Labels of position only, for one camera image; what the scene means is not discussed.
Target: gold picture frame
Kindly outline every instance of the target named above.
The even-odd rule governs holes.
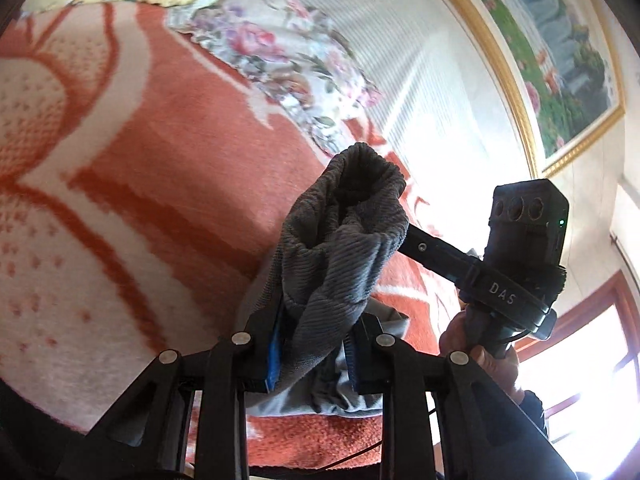
[[[618,122],[625,113],[624,91],[622,86],[622,74],[620,62],[613,45],[607,22],[602,16],[595,0],[590,0],[593,12],[597,18],[600,30],[606,42],[607,53],[610,57],[611,71],[615,79],[617,90],[617,103],[608,108],[593,123],[585,128],[575,138],[571,139],[561,153],[556,156],[546,157],[541,148],[542,138],[535,116],[531,115],[531,106],[527,103],[527,93],[523,91],[524,80],[517,68],[514,70],[514,58],[506,46],[506,41],[501,37],[493,20],[489,18],[484,9],[482,0],[445,0],[452,10],[462,19],[468,33],[477,43],[489,68],[492,70],[502,95],[505,105],[511,115],[514,128],[522,141],[524,153],[532,178],[551,177],[565,166],[575,160],[581,153],[587,150],[604,133]]]

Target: screw head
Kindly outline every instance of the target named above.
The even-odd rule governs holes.
[[[175,363],[175,360],[178,358],[178,352],[175,350],[165,350],[158,356],[158,360],[163,365],[170,365],[171,363]]]
[[[380,334],[376,338],[376,343],[380,346],[393,346],[396,343],[396,338],[391,334]]]
[[[453,364],[459,366],[464,366],[469,362],[469,356],[464,352],[452,352],[450,359]]]
[[[231,336],[231,342],[234,345],[246,345],[249,341],[251,341],[251,334],[247,332],[236,332]]]

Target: hand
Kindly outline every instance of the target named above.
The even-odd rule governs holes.
[[[524,391],[517,385],[520,362],[515,348],[510,346],[504,359],[496,359],[481,346],[468,348],[465,334],[466,312],[456,314],[449,326],[440,336],[440,355],[449,352],[468,352],[469,356],[478,363],[489,377],[491,377],[501,389],[520,404],[524,400]]]

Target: floral pillow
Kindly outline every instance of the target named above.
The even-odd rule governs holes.
[[[346,147],[342,121],[378,100],[331,19],[300,0],[197,0],[168,25],[279,102],[325,152]]]

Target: grey cloth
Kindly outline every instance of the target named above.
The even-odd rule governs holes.
[[[404,186],[397,166],[359,142],[336,155],[296,200],[262,293],[249,309],[269,304],[281,284],[294,328],[274,392],[247,394],[247,413],[380,413],[379,396],[359,397],[348,385],[342,340],[367,306],[385,330],[406,331],[406,317],[369,298],[406,235],[408,219],[398,200]]]

